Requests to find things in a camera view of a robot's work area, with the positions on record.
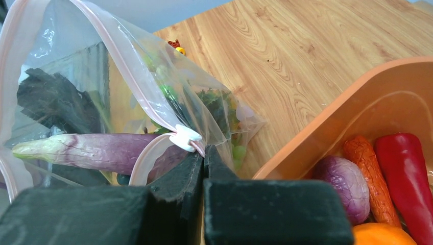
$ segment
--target red bell pepper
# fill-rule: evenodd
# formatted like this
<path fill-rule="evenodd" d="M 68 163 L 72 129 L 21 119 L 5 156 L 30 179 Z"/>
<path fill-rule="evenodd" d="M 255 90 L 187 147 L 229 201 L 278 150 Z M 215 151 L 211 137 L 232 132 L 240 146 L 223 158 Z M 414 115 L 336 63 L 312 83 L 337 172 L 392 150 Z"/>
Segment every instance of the red bell pepper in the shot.
<path fill-rule="evenodd" d="M 391 199 L 418 245 L 433 244 L 433 196 L 420 140 L 399 133 L 378 138 L 376 157 Z"/>

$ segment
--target orange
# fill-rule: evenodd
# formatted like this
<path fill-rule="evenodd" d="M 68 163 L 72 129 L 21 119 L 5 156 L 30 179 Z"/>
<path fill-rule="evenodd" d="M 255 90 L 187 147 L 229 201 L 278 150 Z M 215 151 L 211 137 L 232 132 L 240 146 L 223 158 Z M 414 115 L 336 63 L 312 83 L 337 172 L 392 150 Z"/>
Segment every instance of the orange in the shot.
<path fill-rule="evenodd" d="M 381 223 L 353 227 L 355 245 L 417 245 L 401 228 Z"/>

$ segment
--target wood grain surface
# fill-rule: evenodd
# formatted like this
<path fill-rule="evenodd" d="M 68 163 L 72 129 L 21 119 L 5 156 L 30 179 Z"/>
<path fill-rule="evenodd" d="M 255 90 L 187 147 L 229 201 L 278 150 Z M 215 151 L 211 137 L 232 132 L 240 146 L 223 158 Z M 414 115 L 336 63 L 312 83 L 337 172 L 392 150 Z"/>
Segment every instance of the wood grain surface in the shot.
<path fill-rule="evenodd" d="M 433 5 L 426 1 L 416 1 L 413 3 L 413 6 L 427 14 L 433 14 Z"/>
<path fill-rule="evenodd" d="M 432 31 L 433 16 L 405 0 L 234 0 L 155 35 L 179 39 L 187 57 L 268 122 L 238 173 L 251 178 L 362 74 L 433 55 Z M 117 69 L 110 72 L 121 130 L 143 114 L 125 110 L 131 92 Z"/>

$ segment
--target white clip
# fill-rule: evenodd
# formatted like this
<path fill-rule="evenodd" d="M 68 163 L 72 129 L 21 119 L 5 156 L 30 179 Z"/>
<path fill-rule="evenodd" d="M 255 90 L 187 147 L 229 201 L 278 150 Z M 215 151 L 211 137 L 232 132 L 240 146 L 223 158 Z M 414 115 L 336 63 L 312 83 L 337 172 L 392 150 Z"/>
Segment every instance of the white clip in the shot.
<path fill-rule="evenodd" d="M 203 137 L 196 131 L 185 127 L 184 125 L 177 124 L 176 130 L 176 135 L 170 136 L 170 141 L 188 152 L 195 152 L 196 149 L 189 145 L 189 142 L 202 140 Z"/>

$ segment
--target carrot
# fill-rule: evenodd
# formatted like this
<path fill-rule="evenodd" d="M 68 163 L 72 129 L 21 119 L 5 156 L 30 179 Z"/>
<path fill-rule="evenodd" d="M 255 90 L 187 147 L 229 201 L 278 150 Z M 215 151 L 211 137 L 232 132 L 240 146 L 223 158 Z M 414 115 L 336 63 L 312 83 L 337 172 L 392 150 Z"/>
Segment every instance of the carrot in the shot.
<path fill-rule="evenodd" d="M 387 183 L 380 171 L 373 147 L 363 136 L 348 140 L 343 146 L 345 157 L 358 165 L 370 191 L 370 209 L 379 223 L 401 228 L 397 211 L 391 201 Z"/>

